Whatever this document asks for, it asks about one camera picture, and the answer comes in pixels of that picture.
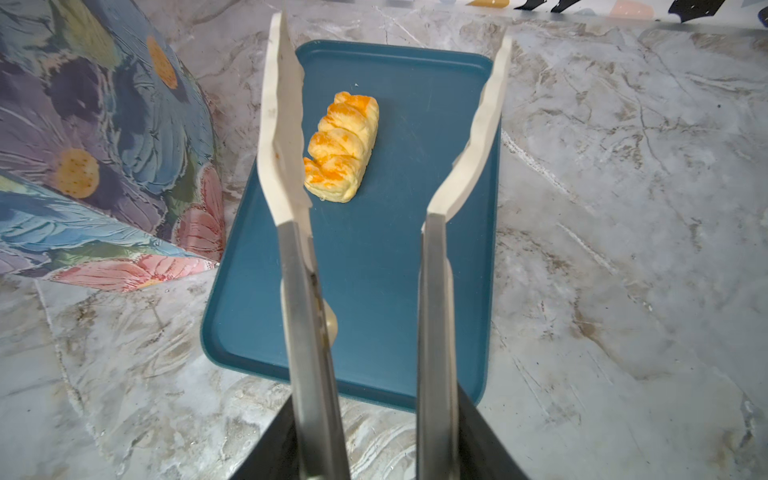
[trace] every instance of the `golden pastry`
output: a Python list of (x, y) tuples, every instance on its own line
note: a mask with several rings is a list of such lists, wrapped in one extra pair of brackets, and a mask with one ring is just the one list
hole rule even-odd
[(304, 186), (323, 200), (348, 202), (357, 193), (379, 129), (373, 97), (336, 94), (304, 158)]

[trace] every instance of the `pink flower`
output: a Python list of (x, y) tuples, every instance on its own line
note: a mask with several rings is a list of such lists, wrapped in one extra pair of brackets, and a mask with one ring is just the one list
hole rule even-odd
[(129, 292), (204, 272), (216, 264), (202, 258), (142, 255), (138, 260), (97, 260), (56, 272), (50, 280), (101, 290)]
[(213, 165), (200, 172), (202, 204), (192, 204), (174, 228), (173, 243), (187, 252), (219, 261), (224, 252), (224, 205), (221, 182)]

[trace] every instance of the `metal tong arm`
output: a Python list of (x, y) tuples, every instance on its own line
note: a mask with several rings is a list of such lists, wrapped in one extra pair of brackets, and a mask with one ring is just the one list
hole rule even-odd
[[(344, 428), (339, 412), (331, 340), (323, 296), (317, 279), (311, 237), (295, 222), (277, 227), (283, 282), (283, 302), (293, 411), (301, 479), (349, 478)], [(305, 264), (309, 258), (311, 265)]]
[(416, 390), (416, 476), (458, 479), (458, 393), (453, 274), (445, 217), (428, 214), (419, 276), (419, 371)]

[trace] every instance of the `blue tray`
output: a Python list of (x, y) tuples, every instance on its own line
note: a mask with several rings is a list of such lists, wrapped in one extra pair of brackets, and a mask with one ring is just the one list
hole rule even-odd
[[(469, 138), (492, 63), (480, 55), (341, 41), (311, 41), (296, 55), (306, 74), (306, 143), (336, 92), (371, 95), (381, 110), (357, 195), (347, 204), (310, 195), (320, 284), (339, 318), (339, 392), (413, 409), (420, 229), (429, 199)], [(475, 403), (488, 371), (498, 143), (497, 135), (477, 186), (448, 225), (458, 380)], [(203, 319), (201, 339), (212, 361), (288, 380), (279, 288), (277, 231), (254, 165)]]

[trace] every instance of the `yellow flower center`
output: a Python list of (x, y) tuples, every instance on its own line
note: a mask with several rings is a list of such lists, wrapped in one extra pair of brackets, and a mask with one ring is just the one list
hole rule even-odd
[(159, 283), (163, 283), (163, 280), (158, 280), (158, 279), (156, 279), (156, 278), (150, 278), (150, 279), (149, 279), (149, 280), (147, 280), (146, 282), (144, 282), (144, 283), (142, 283), (141, 285), (137, 286), (137, 287), (136, 287), (136, 289), (138, 290), (138, 289), (140, 289), (140, 288), (144, 288), (144, 287), (146, 287), (146, 286), (157, 285), (157, 284), (159, 284)]
[(147, 48), (149, 49), (149, 56), (152, 57), (152, 65), (155, 72), (157, 72), (157, 76), (160, 77), (168, 88), (175, 90), (179, 86), (179, 81), (176, 79), (174, 66), (170, 64), (170, 60), (165, 56), (165, 52), (163, 52), (163, 49), (152, 35), (147, 37)]
[(56, 188), (74, 198), (90, 197), (98, 187), (98, 162), (80, 148), (68, 148), (61, 154), (56, 170)]

